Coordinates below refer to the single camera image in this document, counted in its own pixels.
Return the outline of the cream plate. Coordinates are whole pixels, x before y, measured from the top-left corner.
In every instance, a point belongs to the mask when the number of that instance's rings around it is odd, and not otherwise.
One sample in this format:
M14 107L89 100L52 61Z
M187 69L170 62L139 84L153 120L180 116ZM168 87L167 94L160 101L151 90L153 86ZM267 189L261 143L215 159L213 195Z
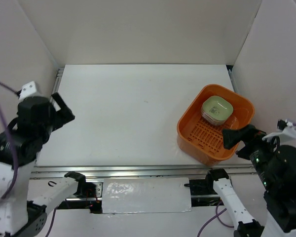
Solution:
M223 116L222 119L216 119L214 116L210 115L205 111L202 111L201 115L207 122L215 126L223 125L230 118L230 115L229 115L229 116Z

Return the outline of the green plate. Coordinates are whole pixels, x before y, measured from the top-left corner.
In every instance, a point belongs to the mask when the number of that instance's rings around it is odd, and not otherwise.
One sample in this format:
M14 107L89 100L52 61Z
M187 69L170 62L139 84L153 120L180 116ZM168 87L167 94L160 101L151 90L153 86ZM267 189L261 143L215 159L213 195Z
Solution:
M233 106L220 96L211 96L202 104L202 112L217 121L227 120L233 110Z

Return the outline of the orange plastic bin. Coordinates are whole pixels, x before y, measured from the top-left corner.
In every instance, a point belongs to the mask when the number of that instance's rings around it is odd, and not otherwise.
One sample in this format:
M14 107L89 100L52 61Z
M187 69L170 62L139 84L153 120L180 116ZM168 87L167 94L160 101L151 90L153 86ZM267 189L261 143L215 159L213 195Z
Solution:
M220 96L234 108L223 125L214 126L201 115L203 103L211 96ZM227 150L223 147L223 129L240 129L249 124L254 116L253 104L245 97L218 84L205 86L177 124L177 144L186 154L207 166L213 166L231 158L238 143Z

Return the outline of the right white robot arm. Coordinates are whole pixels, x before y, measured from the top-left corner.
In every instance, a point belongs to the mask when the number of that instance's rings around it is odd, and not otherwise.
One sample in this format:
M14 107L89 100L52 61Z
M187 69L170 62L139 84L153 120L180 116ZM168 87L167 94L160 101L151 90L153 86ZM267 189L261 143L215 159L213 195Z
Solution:
M230 150L240 141L245 146L236 152L249 160L264 188L267 221L262 226L245 208L224 169L209 170L205 188L217 193L229 213L235 237L296 237L296 148L284 144L293 126L266 134L253 125L238 130L223 129L223 146Z

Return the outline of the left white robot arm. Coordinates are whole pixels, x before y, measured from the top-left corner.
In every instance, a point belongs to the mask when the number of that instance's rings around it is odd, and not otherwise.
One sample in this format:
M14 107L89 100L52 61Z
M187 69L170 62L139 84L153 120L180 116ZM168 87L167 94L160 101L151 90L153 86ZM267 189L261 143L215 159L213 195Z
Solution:
M51 98L29 96L17 106L17 116L0 134L0 236L34 237L48 214L68 196L87 193L83 174L70 171L50 190L28 200L29 181L38 154L52 132L75 118L59 93Z

